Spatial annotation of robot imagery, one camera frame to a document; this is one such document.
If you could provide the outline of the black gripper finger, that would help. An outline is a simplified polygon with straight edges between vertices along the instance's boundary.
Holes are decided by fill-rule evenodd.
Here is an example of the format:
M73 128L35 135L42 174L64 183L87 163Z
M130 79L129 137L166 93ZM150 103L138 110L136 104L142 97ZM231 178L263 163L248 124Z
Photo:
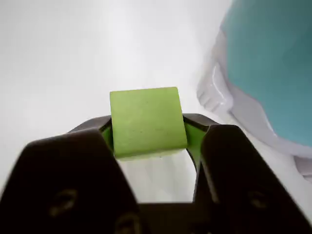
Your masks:
M102 135L110 116L33 141L0 200L3 234L144 234L138 203Z
M311 224L243 131L201 114L183 116L197 165L194 201L212 234L309 234Z

